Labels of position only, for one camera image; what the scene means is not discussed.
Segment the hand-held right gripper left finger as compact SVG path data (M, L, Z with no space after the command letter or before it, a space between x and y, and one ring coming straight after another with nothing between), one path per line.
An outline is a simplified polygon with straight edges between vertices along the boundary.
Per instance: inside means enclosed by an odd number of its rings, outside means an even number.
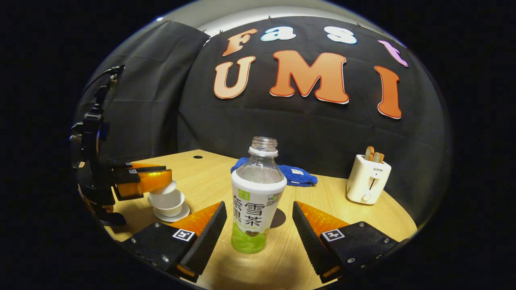
M226 220L225 202L221 201L171 224L150 224L121 245L151 266L197 282Z

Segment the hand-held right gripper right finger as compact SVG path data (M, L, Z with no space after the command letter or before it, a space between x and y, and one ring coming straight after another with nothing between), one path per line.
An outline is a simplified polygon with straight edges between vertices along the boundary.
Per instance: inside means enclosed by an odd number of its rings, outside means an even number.
M408 242L399 242L366 222L349 224L299 201L293 203L292 219L323 283L372 268Z

